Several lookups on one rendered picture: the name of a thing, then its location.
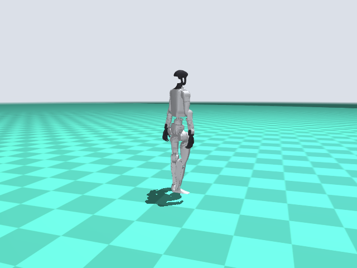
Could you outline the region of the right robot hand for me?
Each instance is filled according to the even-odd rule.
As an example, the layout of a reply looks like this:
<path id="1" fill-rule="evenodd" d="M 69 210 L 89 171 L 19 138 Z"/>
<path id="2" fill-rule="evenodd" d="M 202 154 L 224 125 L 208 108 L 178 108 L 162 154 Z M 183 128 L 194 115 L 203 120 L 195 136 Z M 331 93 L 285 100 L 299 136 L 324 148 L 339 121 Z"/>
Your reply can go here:
<path id="1" fill-rule="evenodd" d="M 191 134 L 191 130 L 188 131 L 188 135 L 189 135 L 189 139 L 188 139 L 188 144 L 186 146 L 187 149 L 192 148 L 194 144 L 194 138 L 193 138 L 194 134 L 193 135 Z"/>

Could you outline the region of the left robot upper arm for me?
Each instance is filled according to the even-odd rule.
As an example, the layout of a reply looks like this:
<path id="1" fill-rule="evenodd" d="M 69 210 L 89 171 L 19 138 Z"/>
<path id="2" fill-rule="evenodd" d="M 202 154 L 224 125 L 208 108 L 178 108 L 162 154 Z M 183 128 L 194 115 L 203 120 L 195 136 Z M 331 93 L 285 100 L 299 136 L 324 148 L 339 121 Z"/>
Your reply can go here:
<path id="1" fill-rule="evenodd" d="M 169 108 L 168 111 L 171 112 L 171 90 L 170 90 L 170 100 L 169 100 Z"/>

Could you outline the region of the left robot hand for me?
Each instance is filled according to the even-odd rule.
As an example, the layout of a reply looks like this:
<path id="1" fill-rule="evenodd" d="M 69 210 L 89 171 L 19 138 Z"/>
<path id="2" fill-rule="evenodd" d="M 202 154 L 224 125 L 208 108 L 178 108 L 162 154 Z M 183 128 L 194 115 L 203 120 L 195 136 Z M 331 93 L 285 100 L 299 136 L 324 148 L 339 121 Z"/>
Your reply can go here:
<path id="1" fill-rule="evenodd" d="M 165 124 L 165 130 L 164 130 L 163 136 L 162 136 L 163 140 L 165 140 L 165 141 L 169 141 L 168 138 L 167 138 L 167 135 L 168 135 L 169 138 L 170 138 L 170 135 L 168 134 L 167 129 L 168 129 L 168 128 L 167 128 L 167 124 Z"/>

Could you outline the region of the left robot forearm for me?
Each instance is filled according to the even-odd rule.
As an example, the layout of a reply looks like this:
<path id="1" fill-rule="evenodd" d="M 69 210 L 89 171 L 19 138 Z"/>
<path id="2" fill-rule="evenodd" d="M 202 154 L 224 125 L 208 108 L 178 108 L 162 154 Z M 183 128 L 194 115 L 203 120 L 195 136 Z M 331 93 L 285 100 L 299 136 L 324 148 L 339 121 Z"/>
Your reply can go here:
<path id="1" fill-rule="evenodd" d="M 171 122 L 172 122 L 172 114 L 171 114 L 171 112 L 167 111 L 167 118 L 166 118 L 166 123 L 165 123 L 165 124 L 167 124 L 167 128 L 170 128 Z"/>

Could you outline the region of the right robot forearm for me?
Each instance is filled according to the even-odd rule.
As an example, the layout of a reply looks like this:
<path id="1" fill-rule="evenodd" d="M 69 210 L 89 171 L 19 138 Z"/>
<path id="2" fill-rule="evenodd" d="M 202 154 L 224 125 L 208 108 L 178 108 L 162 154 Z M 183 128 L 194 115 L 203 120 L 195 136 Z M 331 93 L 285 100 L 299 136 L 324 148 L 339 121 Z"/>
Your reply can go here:
<path id="1" fill-rule="evenodd" d="M 192 121 L 192 111 L 189 110 L 187 111 L 187 118 L 186 118 L 186 121 L 187 121 L 187 127 L 188 127 L 188 131 L 191 130 L 191 134 L 193 135 L 194 134 L 194 124 L 193 124 L 193 121 Z"/>

